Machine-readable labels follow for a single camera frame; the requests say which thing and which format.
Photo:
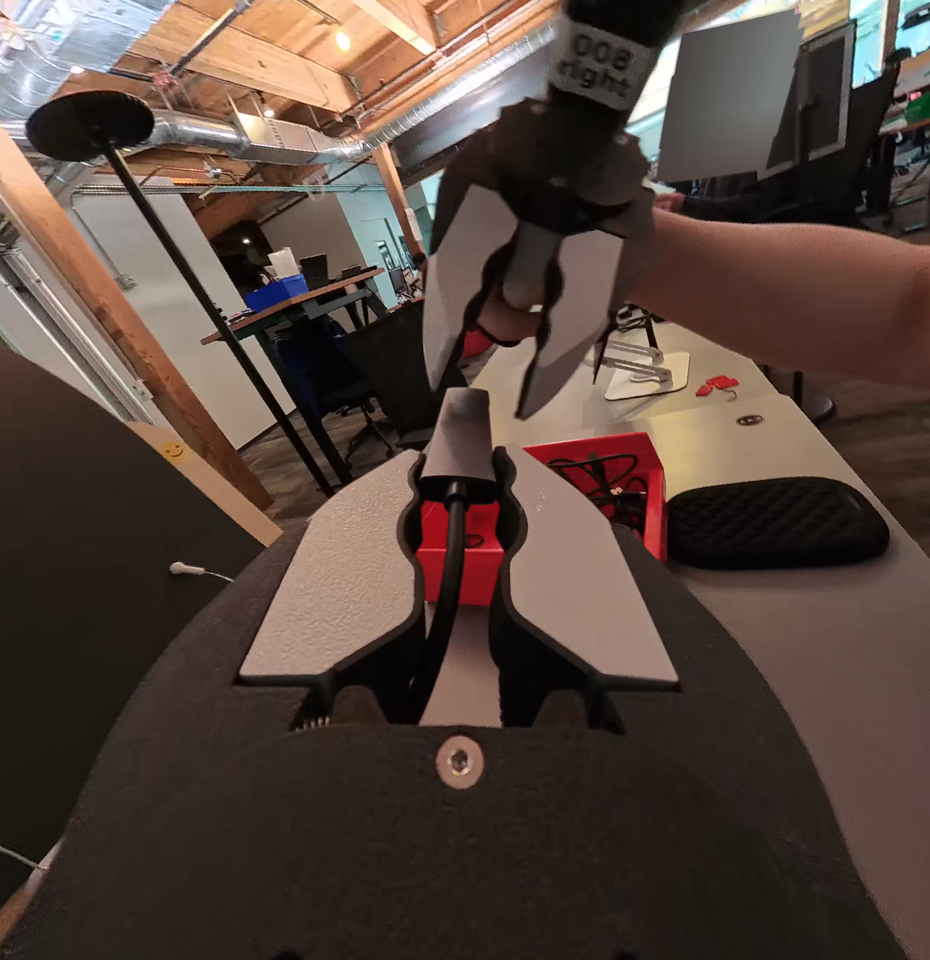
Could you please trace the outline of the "dark grey usb hub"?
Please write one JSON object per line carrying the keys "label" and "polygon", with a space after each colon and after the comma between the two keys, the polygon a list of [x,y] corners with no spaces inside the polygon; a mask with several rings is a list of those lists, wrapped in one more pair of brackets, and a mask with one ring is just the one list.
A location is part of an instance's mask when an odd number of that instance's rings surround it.
{"label": "dark grey usb hub", "polygon": [[460,602],[471,506],[497,499],[490,399],[484,390],[448,389],[426,452],[418,489],[447,514],[447,537],[437,600],[408,690],[408,717],[421,722],[447,653]]}

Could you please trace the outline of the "black floor lamp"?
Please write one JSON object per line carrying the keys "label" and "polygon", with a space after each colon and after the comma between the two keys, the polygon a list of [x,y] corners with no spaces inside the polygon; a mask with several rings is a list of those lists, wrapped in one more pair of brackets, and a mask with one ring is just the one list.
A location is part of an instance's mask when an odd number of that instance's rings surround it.
{"label": "black floor lamp", "polygon": [[123,149],[139,146],[148,140],[154,127],[155,116],[141,99],[118,91],[90,90],[70,94],[41,106],[27,121],[26,132],[36,149],[57,161],[90,162],[103,156],[111,164],[114,174],[214,324],[221,340],[241,366],[246,378],[275,417],[277,425],[317,482],[318,488],[327,498],[331,498],[335,494],[335,488],[319,468],[296,427],[207,293],[121,155]]}

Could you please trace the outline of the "person's right forearm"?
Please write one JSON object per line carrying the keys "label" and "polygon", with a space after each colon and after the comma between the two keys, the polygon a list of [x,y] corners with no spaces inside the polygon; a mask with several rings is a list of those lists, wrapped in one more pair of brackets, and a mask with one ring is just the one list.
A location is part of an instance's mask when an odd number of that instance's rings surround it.
{"label": "person's right forearm", "polygon": [[764,364],[930,390],[930,246],[658,211],[630,296]]}

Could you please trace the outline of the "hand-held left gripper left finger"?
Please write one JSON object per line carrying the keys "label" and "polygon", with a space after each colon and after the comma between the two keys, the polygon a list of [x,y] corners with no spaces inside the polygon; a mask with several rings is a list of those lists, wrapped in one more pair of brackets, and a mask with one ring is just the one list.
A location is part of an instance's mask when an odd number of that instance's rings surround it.
{"label": "hand-held left gripper left finger", "polygon": [[392,723],[423,650],[421,455],[406,451],[314,513],[240,667],[243,684],[300,687],[330,709],[372,690]]}

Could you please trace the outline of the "black mesh pad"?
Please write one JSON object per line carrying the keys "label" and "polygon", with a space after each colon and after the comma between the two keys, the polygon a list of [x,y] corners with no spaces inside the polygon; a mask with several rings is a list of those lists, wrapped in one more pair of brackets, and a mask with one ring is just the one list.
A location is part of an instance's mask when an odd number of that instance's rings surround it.
{"label": "black mesh pad", "polygon": [[825,477],[701,486],[670,498],[666,514],[668,558],[699,570],[846,567],[891,542],[860,491]]}

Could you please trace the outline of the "black felt desk divider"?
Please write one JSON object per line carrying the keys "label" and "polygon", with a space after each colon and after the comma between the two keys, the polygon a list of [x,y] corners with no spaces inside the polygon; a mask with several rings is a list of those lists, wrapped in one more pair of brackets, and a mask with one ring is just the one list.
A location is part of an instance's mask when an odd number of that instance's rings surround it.
{"label": "black felt desk divider", "polygon": [[0,844],[67,885],[128,864],[157,805],[273,737],[234,684],[298,524],[270,550],[118,419],[0,346]]}

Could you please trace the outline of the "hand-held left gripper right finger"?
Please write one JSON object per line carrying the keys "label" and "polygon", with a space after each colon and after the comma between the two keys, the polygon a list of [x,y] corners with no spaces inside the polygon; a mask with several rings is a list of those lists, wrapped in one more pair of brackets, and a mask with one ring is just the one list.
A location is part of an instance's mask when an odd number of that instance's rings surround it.
{"label": "hand-held left gripper right finger", "polygon": [[530,727],[568,691],[590,726],[611,696],[679,691],[679,676],[609,522],[521,447],[497,447],[503,549],[489,612],[500,723]]}

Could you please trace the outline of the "red plastic bin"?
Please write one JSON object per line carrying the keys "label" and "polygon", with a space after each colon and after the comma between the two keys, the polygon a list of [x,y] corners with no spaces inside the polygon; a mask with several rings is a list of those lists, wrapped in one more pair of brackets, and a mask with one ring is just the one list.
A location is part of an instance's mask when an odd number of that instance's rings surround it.
{"label": "red plastic bin", "polygon": [[[525,451],[576,487],[606,519],[629,529],[657,560],[667,560],[664,467],[649,434],[567,439]],[[498,513],[497,504],[467,513],[464,605],[491,603],[503,558],[495,533]]]}

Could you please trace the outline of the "black mesh chair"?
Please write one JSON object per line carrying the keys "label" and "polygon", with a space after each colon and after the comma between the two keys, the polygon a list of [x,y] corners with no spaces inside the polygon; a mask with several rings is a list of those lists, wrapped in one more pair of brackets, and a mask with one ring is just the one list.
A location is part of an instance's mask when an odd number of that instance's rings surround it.
{"label": "black mesh chair", "polygon": [[423,304],[387,313],[337,340],[398,436],[401,450],[423,451],[431,441],[447,389],[467,387],[453,367],[432,388],[423,358]]}

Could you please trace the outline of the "white table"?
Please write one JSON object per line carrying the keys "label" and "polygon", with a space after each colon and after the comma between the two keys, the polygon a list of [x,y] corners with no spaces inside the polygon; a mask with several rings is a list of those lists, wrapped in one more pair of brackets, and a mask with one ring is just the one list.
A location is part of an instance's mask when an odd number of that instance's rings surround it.
{"label": "white table", "polygon": [[[533,345],[494,352],[475,385],[491,399],[497,444],[649,434],[668,498],[700,486],[821,476],[859,490],[886,521],[875,561],[825,570],[672,569],[759,667],[791,717],[829,794],[859,875],[910,958],[930,958],[930,559],[786,395],[746,358],[675,325],[685,390],[607,402],[580,366],[529,420],[515,419]],[[707,379],[739,381],[736,401],[703,399]],[[735,420],[759,414],[759,426]]]}

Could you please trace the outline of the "metal laptop stand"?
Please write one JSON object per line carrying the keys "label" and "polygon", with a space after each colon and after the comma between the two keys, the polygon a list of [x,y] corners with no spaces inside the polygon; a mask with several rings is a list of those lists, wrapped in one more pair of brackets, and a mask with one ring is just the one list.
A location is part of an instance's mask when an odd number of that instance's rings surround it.
{"label": "metal laptop stand", "polygon": [[665,353],[655,332],[662,319],[633,303],[620,307],[595,342],[584,366],[591,369],[596,385],[610,371],[603,391],[608,402],[644,401],[685,390],[689,354]]}

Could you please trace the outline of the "blue storage bin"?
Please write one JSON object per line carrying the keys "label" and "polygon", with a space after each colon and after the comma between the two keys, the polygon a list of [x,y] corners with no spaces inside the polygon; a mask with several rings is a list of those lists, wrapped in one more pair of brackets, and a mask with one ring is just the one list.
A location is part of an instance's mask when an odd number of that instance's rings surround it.
{"label": "blue storage bin", "polygon": [[289,277],[276,279],[248,294],[243,294],[243,299],[249,310],[261,313],[308,292],[309,287],[306,279],[302,274],[297,273]]}

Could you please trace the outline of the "wooden standing desk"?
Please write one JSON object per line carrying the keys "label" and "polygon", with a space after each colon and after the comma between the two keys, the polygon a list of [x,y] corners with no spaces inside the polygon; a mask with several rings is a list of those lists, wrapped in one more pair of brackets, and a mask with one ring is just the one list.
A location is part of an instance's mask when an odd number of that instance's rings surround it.
{"label": "wooden standing desk", "polygon": [[330,318],[343,309],[354,331],[358,331],[386,315],[374,281],[384,273],[382,268],[352,270],[325,287],[275,302],[253,314],[246,311],[234,322],[219,319],[218,331],[201,341],[203,345],[224,342],[255,388],[264,381],[252,371],[252,362],[240,343],[249,338],[258,342],[340,486],[350,484],[353,477],[349,458],[341,455],[327,433],[326,415],[358,410],[365,426],[353,442],[374,437],[385,444],[387,453],[394,453],[373,421],[374,397],[344,350],[347,334],[340,330],[340,336],[336,336],[337,325]]}

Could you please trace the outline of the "long silver ceiling duct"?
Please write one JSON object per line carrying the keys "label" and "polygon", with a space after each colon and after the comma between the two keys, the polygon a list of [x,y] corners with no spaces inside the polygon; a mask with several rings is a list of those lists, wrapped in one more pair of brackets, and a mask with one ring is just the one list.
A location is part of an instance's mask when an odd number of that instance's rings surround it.
{"label": "long silver ceiling duct", "polygon": [[157,110],[145,149],[191,147],[220,151],[234,160],[283,165],[360,162],[393,143],[399,162],[417,170],[492,124],[500,111],[543,94],[546,50],[554,31],[531,31],[448,86],[383,125],[333,138],[308,126],[236,112],[213,121]]}

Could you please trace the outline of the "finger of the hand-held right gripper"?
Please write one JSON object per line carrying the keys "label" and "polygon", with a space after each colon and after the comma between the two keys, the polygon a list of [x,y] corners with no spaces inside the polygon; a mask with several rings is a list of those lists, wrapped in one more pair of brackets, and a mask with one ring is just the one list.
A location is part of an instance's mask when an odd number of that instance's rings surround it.
{"label": "finger of the hand-held right gripper", "polygon": [[474,184],[429,258],[423,306],[423,359],[432,390],[456,362],[481,308],[488,262],[507,249],[518,220],[494,191]]}
{"label": "finger of the hand-held right gripper", "polygon": [[555,399],[606,328],[624,242],[603,231],[568,237],[557,254],[560,292],[545,308],[533,359],[519,390],[517,419]]}

